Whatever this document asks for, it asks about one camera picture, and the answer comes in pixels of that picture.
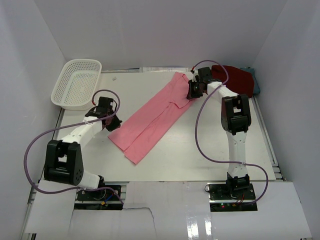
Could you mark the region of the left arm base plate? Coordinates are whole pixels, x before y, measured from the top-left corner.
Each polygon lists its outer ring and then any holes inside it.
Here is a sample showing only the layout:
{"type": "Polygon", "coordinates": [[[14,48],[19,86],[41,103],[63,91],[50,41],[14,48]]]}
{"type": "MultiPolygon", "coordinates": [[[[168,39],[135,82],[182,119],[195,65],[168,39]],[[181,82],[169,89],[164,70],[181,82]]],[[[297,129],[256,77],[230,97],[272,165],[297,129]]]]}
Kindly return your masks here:
{"type": "Polygon", "coordinates": [[[123,204],[119,201],[115,193],[121,197],[121,185],[106,185],[107,188],[99,191],[80,190],[76,194],[75,210],[93,211],[121,211],[123,204]]]}

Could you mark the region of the pink t shirt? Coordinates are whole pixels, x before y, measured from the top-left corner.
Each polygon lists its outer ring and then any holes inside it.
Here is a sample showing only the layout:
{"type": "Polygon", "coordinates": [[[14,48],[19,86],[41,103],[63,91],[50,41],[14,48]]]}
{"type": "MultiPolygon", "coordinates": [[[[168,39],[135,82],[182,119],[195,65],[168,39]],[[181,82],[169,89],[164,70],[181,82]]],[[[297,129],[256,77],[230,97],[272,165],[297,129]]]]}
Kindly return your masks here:
{"type": "Polygon", "coordinates": [[[108,136],[135,165],[192,105],[187,99],[188,81],[185,74],[176,72],[162,90],[108,136]]]}

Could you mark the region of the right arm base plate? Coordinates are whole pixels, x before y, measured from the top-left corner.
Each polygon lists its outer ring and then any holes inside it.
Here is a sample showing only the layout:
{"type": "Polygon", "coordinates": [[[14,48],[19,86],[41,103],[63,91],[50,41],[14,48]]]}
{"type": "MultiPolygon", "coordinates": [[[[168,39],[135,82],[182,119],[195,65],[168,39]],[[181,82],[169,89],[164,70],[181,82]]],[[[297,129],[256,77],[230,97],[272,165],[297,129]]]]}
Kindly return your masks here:
{"type": "Polygon", "coordinates": [[[209,206],[212,213],[256,212],[257,204],[249,204],[256,199],[253,185],[230,193],[226,184],[209,183],[204,187],[209,195],[209,206]]]}

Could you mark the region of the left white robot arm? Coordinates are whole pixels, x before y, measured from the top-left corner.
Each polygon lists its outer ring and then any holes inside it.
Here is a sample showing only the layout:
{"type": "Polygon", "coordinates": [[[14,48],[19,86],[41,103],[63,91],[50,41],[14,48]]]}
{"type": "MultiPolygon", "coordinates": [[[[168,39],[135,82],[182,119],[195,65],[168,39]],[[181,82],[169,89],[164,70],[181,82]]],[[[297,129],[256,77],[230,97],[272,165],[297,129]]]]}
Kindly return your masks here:
{"type": "Polygon", "coordinates": [[[121,126],[122,121],[115,115],[113,107],[118,104],[114,99],[101,96],[98,104],[91,108],[82,120],[82,125],[60,140],[47,144],[44,179],[84,189],[94,199],[105,196],[104,178],[84,169],[82,149],[106,129],[112,132],[121,126]]]}

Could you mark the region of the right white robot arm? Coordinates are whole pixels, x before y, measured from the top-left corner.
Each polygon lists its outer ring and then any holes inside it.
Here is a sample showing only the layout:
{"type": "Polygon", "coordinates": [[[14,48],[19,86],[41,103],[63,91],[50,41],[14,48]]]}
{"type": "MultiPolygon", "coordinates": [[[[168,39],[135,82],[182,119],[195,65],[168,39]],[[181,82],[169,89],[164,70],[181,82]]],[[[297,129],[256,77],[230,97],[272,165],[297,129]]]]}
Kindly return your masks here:
{"type": "Polygon", "coordinates": [[[188,81],[188,100],[207,94],[209,88],[221,103],[221,125],[228,140],[229,165],[222,192],[236,200],[250,186],[246,163],[246,136],[252,123],[249,97],[242,87],[223,84],[220,77],[213,76],[210,67],[191,69],[193,79],[188,81]]]}

